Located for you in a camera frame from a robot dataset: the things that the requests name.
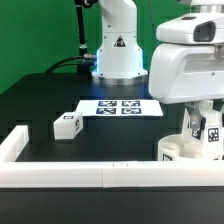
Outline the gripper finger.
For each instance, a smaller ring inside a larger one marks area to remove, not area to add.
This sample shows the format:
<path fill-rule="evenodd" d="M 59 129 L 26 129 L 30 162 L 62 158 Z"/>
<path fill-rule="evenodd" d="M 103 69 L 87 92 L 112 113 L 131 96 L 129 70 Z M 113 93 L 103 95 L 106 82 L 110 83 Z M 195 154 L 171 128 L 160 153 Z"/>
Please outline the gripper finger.
<path fill-rule="evenodd" d="M 202 130 L 204 129 L 204 117 L 200 113 L 200 102 L 188 102 L 185 108 L 189 114 L 189 127 L 192 130 L 191 135 L 200 140 Z"/>

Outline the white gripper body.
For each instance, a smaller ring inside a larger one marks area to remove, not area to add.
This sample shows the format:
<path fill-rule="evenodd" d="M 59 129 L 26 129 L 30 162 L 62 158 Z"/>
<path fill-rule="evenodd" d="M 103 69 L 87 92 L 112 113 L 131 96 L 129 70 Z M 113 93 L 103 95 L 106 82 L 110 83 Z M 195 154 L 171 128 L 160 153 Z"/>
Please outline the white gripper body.
<path fill-rule="evenodd" d="M 210 45 L 161 44 L 150 66 L 149 93 L 164 104 L 224 99 L 224 56 Z"/>

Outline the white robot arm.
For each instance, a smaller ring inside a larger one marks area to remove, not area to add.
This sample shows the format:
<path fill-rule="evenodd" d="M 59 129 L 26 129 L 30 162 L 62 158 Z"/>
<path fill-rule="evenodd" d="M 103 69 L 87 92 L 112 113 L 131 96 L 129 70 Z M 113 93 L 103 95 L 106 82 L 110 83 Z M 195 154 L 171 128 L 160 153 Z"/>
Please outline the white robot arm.
<path fill-rule="evenodd" d="M 190 12 L 160 24 L 149 70 L 137 44 L 137 9 L 132 0 L 99 0 L 102 44 L 92 78 L 127 85 L 145 77 L 150 95 L 164 103 L 183 103 L 188 127 L 199 138 L 208 119 L 199 105 L 224 98 L 224 0 L 176 0 Z"/>

